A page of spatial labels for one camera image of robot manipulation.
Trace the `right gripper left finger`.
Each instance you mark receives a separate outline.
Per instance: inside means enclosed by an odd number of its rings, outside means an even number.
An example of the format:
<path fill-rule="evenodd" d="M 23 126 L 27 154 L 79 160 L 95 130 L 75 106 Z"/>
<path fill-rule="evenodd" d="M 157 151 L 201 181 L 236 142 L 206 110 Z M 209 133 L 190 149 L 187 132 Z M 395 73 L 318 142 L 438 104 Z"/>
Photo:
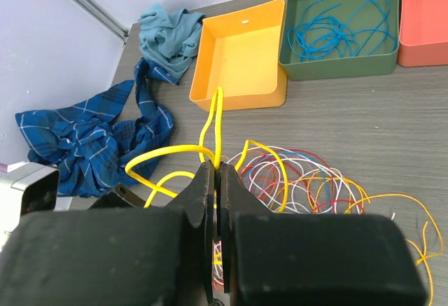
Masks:
<path fill-rule="evenodd" d="M 180 243 L 179 295 L 212 295 L 215 170 L 203 162 L 190 184 L 168 205 L 183 213 Z"/>

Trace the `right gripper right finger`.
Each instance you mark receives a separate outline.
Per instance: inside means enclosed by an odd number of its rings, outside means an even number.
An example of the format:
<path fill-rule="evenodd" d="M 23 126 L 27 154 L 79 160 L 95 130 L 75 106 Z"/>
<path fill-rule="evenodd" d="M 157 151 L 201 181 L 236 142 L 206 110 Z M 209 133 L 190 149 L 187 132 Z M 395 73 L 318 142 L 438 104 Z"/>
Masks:
<path fill-rule="evenodd" d="M 216 172 L 217 190 L 217 227 L 221 240 L 224 292 L 231 292 L 231 278 L 234 269 L 235 232 L 234 226 L 238 213 L 270 214 L 271 211 L 250 193 L 236 169 L 227 163 L 221 163 Z"/>

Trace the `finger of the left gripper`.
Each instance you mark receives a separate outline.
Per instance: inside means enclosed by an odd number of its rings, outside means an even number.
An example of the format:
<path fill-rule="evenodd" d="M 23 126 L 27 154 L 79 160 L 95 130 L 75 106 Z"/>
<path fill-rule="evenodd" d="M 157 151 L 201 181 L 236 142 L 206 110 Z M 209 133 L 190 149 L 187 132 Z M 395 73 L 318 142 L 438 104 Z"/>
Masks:
<path fill-rule="evenodd" d="M 108 209 L 108 208 L 143 208 L 145 201 L 137 194 L 133 193 L 127 186 L 118 184 L 98 198 L 89 209 Z"/>

